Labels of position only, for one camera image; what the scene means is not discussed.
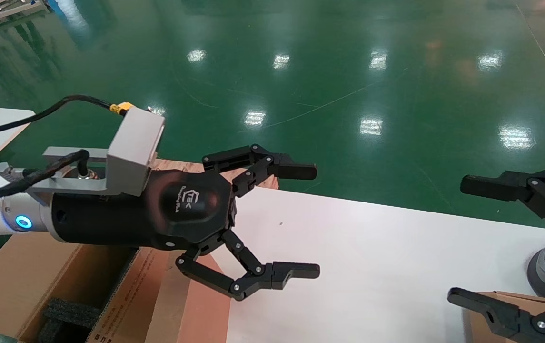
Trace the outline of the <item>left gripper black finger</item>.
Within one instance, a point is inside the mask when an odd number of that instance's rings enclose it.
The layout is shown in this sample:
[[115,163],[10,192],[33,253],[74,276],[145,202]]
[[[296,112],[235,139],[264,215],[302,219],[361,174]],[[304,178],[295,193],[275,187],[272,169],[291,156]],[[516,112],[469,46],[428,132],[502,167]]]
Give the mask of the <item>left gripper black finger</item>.
[[244,169],[233,178],[232,195],[243,197],[270,176],[280,179],[314,180],[317,177],[315,164],[300,164],[285,153],[272,153],[260,145],[242,146],[203,156],[204,170],[225,173]]
[[260,263],[232,230],[225,230],[218,239],[245,269],[242,277],[234,280],[199,263],[198,248],[184,252],[175,265],[184,276],[236,301],[242,301],[259,290],[283,290],[291,278],[316,279],[320,276],[320,265],[316,263]]

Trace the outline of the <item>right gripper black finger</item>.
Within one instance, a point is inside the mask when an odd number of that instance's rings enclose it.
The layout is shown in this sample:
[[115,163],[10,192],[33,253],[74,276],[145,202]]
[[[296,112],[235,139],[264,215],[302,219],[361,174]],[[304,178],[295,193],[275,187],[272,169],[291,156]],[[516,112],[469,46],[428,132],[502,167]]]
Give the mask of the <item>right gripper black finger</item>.
[[461,180],[461,192],[506,202],[522,202],[545,220],[545,170],[538,173],[504,171],[497,178],[468,174]]
[[545,343],[545,298],[453,287],[447,299],[468,311],[474,343]]

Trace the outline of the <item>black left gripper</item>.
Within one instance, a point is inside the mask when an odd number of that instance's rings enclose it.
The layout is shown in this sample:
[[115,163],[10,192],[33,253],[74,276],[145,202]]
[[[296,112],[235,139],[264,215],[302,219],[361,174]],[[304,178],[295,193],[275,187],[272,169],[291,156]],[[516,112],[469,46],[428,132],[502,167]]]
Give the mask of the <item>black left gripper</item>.
[[155,170],[139,197],[55,194],[54,232],[70,243],[214,250],[236,212],[232,186],[214,170]]

